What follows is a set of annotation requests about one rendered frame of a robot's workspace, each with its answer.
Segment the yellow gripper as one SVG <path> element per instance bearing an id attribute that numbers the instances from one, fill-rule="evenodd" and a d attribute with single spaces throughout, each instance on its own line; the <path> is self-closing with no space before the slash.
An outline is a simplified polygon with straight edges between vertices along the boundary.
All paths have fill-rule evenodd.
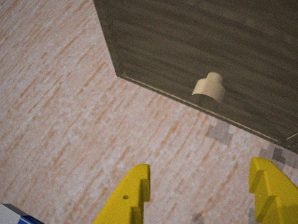
<path id="1" fill-rule="evenodd" d="M 255 194 L 255 218 L 262 224 L 298 224 L 298 188 L 271 161 L 253 157 L 249 193 Z M 134 166 L 117 186 L 93 224 L 143 224 L 150 201 L 150 165 Z"/>

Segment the wooden chest of drawers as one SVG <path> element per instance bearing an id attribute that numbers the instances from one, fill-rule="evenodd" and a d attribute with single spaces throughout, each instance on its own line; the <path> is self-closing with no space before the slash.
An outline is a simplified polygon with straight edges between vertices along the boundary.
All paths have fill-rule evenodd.
<path id="1" fill-rule="evenodd" d="M 234 1 L 234 0 L 199 0 L 199 1 L 202 1 L 202 2 L 205 2 L 205 3 L 220 7 L 222 9 L 231 11 L 233 13 L 239 14 L 241 16 L 244 16 L 246 18 L 249 18 L 251 20 L 254 20 L 256 22 L 264 24 L 266 26 L 269 26 L 273 29 L 276 29 L 280 32 L 283 32 L 283 33 L 285 33 L 289 36 L 292 36 L 292 37 L 298 39 L 298 26 L 296 26 L 294 24 L 291 24 L 287 21 L 284 21 L 280 18 L 277 18 L 273 15 L 270 15 L 268 13 L 265 13 L 263 11 L 260 11 L 258 9 L 255 9 L 253 7 L 247 6 L 245 4 L 239 3 L 239 2 Z M 269 142 L 272 142 L 272 143 L 274 143 L 278 146 L 281 146 L 281 147 L 283 147 L 287 150 L 290 150 L 290 151 L 298 154 L 297 150 L 295 150 L 293 148 L 290 148 L 292 143 L 295 143 L 295 142 L 298 141 L 298 132 L 290 135 L 289 137 L 287 137 L 287 138 L 285 138 L 281 141 L 278 141 L 278 140 L 275 140 L 275 139 L 273 139 L 269 136 L 266 136 L 266 135 L 264 135 L 260 132 L 257 132 L 257 131 L 255 131 L 251 128 L 248 128 L 248 127 L 246 127 L 242 124 L 239 124 L 235 121 L 232 121 L 228 118 L 225 118 L 221 115 L 218 115 L 214 112 L 204 110 L 203 108 L 201 108 L 201 107 L 199 107 L 199 106 L 197 106 L 193 103 L 190 103 L 186 100 L 183 100 L 179 97 L 176 97 L 176 96 L 171 95 L 167 92 L 164 92 L 162 90 L 159 90 L 159 89 L 154 88 L 150 85 L 147 85 L 145 83 L 142 83 L 140 81 L 137 81 L 133 78 L 130 78 L 130 77 L 126 76 L 125 68 L 124 68 L 124 64 L 123 64 L 123 60 L 122 60 L 122 57 L 121 57 L 120 48 L 119 48 L 119 44 L 118 44 L 118 39 L 117 39 L 117 35 L 116 35 L 114 23 L 113 23 L 113 18 L 112 18 L 110 6 L 109 6 L 109 1 L 108 0 L 93 0 L 93 2 L 94 2 L 94 5 L 95 5 L 95 9 L 96 9 L 96 12 L 97 12 L 97 15 L 98 15 L 98 18 L 99 18 L 99 22 L 100 22 L 100 25 L 101 25 L 101 28 L 102 28 L 102 31 L 103 31 L 103 35 L 104 35 L 104 38 L 105 38 L 105 41 L 106 41 L 106 44 L 107 44 L 107 47 L 108 47 L 108 51 L 109 51 L 109 54 L 110 54 L 110 57 L 111 57 L 111 60 L 112 60 L 113 66 L 114 66 L 114 70 L 115 70 L 115 73 L 116 73 L 117 77 L 120 77 L 120 78 L 125 79 L 129 82 L 137 84 L 141 87 L 149 89 L 153 92 L 161 94 L 165 97 L 173 99 L 177 102 L 180 102 L 184 105 L 187 105 L 191 108 L 194 108 L 198 111 L 201 111 L 205 114 L 208 114 L 212 117 L 215 117 L 219 120 L 222 120 L 226 123 L 229 123 L 229 124 L 231 124 L 235 127 L 238 127 L 242 130 L 245 130 L 245 131 L 247 131 L 251 134 L 254 134 L 254 135 L 256 135 L 260 138 L 263 138 L 263 139 L 265 139 Z"/>

